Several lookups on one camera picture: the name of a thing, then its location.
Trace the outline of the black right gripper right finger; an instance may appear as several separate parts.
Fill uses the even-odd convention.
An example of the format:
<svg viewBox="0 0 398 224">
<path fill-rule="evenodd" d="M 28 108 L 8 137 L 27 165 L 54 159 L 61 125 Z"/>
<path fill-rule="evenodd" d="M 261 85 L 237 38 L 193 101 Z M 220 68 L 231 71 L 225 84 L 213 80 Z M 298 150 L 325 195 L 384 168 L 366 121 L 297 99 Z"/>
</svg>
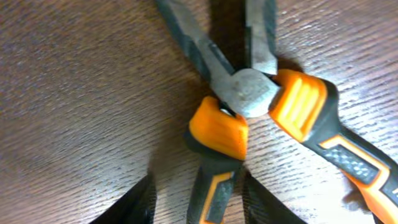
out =
<svg viewBox="0 0 398 224">
<path fill-rule="evenodd" d="M 266 189 L 249 171 L 243 183 L 243 208 L 247 224 L 307 224 Z"/>
</svg>

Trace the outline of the orange black long-nose pliers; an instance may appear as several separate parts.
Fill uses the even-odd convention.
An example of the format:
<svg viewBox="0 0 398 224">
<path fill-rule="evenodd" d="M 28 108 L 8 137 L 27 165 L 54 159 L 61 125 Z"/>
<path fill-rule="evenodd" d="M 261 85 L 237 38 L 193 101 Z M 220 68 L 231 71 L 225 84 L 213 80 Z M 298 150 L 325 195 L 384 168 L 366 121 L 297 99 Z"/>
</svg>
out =
<svg viewBox="0 0 398 224">
<path fill-rule="evenodd" d="M 276 3 L 246 1 L 247 66 L 235 70 L 180 1 L 157 1 L 173 38 L 213 96 L 201 102 L 185 139 L 202 156 L 187 210 L 188 223 L 223 223 L 248 148 L 248 118 L 268 114 L 290 137 L 343 171 L 357 186 L 376 223 L 397 222 L 397 163 L 338 117 L 331 82 L 278 69 Z"/>
</svg>

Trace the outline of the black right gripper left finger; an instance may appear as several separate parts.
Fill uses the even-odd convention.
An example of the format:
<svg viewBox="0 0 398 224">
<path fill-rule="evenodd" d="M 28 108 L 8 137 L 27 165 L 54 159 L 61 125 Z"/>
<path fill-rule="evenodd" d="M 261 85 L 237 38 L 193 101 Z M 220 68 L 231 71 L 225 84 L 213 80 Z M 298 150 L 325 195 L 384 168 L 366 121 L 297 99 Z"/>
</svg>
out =
<svg viewBox="0 0 398 224">
<path fill-rule="evenodd" d="M 90 224 L 153 224 L 155 207 L 154 176 L 147 174 Z"/>
</svg>

